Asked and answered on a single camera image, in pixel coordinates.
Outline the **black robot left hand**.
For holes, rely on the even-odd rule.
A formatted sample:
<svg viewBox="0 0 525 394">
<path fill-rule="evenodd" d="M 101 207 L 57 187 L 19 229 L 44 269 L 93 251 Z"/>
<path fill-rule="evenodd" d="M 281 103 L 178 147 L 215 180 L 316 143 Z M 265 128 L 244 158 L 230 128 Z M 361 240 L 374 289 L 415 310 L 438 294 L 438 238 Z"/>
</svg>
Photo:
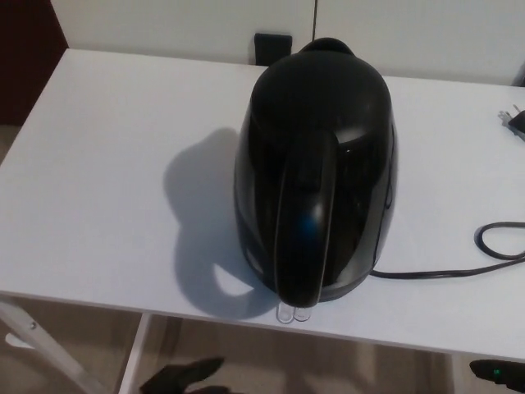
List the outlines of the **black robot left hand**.
<svg viewBox="0 0 525 394">
<path fill-rule="evenodd" d="M 194 383 L 216 373 L 224 364 L 222 357 L 198 360 L 189 364 L 167 364 L 147 380 L 140 393 L 184 393 Z"/>
</svg>

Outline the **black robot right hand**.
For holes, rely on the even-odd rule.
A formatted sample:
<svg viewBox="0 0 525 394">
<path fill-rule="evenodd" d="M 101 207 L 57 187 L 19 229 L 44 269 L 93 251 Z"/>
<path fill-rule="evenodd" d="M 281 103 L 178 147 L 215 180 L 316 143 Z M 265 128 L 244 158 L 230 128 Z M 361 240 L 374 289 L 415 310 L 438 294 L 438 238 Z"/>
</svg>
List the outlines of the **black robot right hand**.
<svg viewBox="0 0 525 394">
<path fill-rule="evenodd" d="M 508 360 L 474 360 L 469 367 L 477 378 L 524 393 L 524 363 Z"/>
</svg>

